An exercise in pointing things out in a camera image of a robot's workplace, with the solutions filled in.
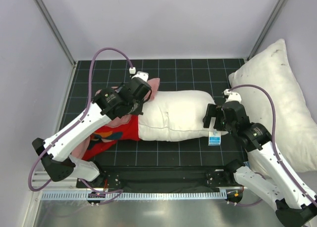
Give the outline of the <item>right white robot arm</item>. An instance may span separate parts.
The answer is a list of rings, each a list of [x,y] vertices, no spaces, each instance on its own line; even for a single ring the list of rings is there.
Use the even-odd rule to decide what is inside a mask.
[[[215,119],[214,129],[225,131],[264,167],[270,183],[245,164],[234,160],[225,166],[227,185],[245,186],[271,206],[285,227],[303,227],[317,215],[317,195],[283,158],[270,132],[260,123],[250,122],[245,108],[237,101],[223,105],[208,104],[204,128]]]

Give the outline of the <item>red patterned pillowcase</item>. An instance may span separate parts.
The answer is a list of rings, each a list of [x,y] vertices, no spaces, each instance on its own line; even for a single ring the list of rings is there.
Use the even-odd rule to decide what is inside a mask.
[[[82,141],[71,155],[87,161],[108,150],[119,140],[139,141],[138,121],[139,116],[131,114],[114,119]]]

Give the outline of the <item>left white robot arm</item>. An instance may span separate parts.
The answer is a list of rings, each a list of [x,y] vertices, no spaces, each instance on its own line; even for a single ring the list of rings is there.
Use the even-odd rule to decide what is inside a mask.
[[[152,91],[149,75],[137,73],[126,84],[117,88],[105,88],[96,94],[78,117],[55,135],[37,138],[32,146],[41,158],[42,165],[53,182],[67,177],[88,181],[93,187],[101,187],[105,176],[94,162],[74,157],[72,151],[94,131],[116,118],[141,111]]]

